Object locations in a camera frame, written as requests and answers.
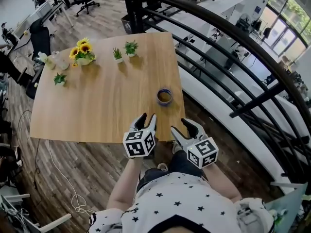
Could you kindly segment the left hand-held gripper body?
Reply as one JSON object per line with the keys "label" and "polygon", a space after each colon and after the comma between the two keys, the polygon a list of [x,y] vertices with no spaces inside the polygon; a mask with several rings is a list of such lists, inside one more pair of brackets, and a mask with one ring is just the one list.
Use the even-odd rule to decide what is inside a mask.
{"label": "left hand-held gripper body", "polygon": [[129,158],[148,157],[156,146],[155,130],[131,128],[124,133],[123,146]]}

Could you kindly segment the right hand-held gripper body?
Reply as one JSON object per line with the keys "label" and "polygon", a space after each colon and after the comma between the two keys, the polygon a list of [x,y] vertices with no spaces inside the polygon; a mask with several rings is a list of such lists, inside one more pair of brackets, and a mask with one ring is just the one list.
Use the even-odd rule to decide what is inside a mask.
{"label": "right hand-held gripper body", "polygon": [[187,160],[199,169],[203,169],[217,161],[219,148],[212,137],[204,136],[187,147]]}

